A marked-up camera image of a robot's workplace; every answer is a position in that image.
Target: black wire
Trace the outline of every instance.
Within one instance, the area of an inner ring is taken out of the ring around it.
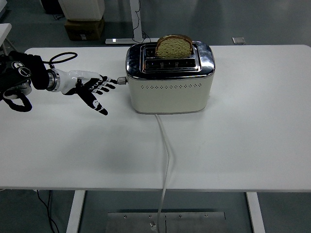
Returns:
[[[55,19],[55,20],[60,20],[60,19],[62,19],[62,18],[64,18],[65,17],[65,15],[53,15],[53,18]]]
[[[135,29],[137,29],[137,28],[139,27],[139,22],[140,22],[140,18],[139,18],[139,16],[138,16],[138,12],[140,11],[140,0],[139,0],[138,3],[139,3],[138,11],[135,11],[135,13],[136,13],[136,15],[137,15],[137,18],[138,18],[138,24],[137,24],[137,27],[135,27],[135,28],[133,29],[132,40],[133,40],[134,42],[136,42],[136,43],[142,44],[142,43],[144,43],[144,41],[145,41],[146,38],[149,38],[149,39],[150,39],[150,37],[149,37],[144,31],[141,31],[141,32],[142,32],[143,41],[142,41],[142,42],[139,42],[139,41],[134,40],[134,31],[135,31]]]
[[[51,218],[50,216],[50,199],[51,199],[51,190],[49,190],[49,200],[48,200],[48,204],[46,204],[39,196],[39,190],[37,190],[37,195],[38,195],[38,198],[39,200],[44,204],[44,206],[46,207],[47,209],[47,212],[48,212],[48,218],[49,218],[49,224],[50,224],[50,228],[52,230],[53,233],[55,233],[54,229],[53,229],[53,225],[52,223],[55,225],[56,229],[57,229],[57,232],[59,233],[59,229],[58,229],[58,226],[57,224],[55,223],[55,221]]]
[[[60,61],[56,61],[56,62],[53,61],[55,58],[58,58],[58,57],[61,57],[61,56],[64,56],[64,55],[68,55],[68,54],[72,54],[73,56],[72,56],[72,57],[69,57],[69,58],[66,58],[66,59],[64,59],[64,60],[60,60]],[[60,53],[60,54],[58,54],[58,55],[52,57],[48,62],[43,61],[43,63],[44,63],[44,64],[49,64],[49,65],[51,66],[51,68],[54,68],[54,67],[52,67],[53,64],[58,64],[58,63],[62,63],[62,62],[67,62],[67,61],[70,61],[70,60],[73,59],[73,58],[76,58],[77,56],[78,56],[78,54],[75,53],[75,52],[63,52],[63,53]]]

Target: toaster vent holes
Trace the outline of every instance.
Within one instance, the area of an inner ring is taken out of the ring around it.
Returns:
[[[141,89],[182,89],[182,88],[194,88],[194,87],[201,87],[201,83],[194,83],[189,85],[166,85],[166,86],[158,86],[158,85],[151,85],[151,86],[144,86],[141,85]]]

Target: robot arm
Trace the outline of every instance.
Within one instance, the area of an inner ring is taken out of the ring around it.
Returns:
[[[0,57],[0,100],[3,99],[13,110],[30,111],[32,106],[26,95],[32,90],[31,83],[38,90],[78,94],[89,107],[107,115],[93,94],[101,95],[115,89],[112,84],[117,84],[117,81],[89,71],[46,70],[41,57],[36,55],[12,51],[9,56]],[[24,106],[14,104],[13,99],[21,99]]]

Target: bread crust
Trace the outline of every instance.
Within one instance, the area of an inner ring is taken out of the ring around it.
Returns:
[[[165,41],[165,40],[168,40],[168,39],[182,39],[182,40],[185,40],[186,42],[189,43],[190,52],[193,53],[192,40],[191,40],[190,37],[188,37],[186,35],[172,34],[172,35],[163,36],[163,37],[158,39],[158,41],[156,43],[156,48],[155,48],[155,55],[156,56],[157,56],[157,51],[158,51],[159,47],[161,46],[161,43],[163,41]]]

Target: cardboard box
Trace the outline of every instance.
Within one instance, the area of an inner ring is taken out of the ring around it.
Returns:
[[[70,40],[98,40],[104,29],[104,19],[99,21],[67,20],[65,29]]]

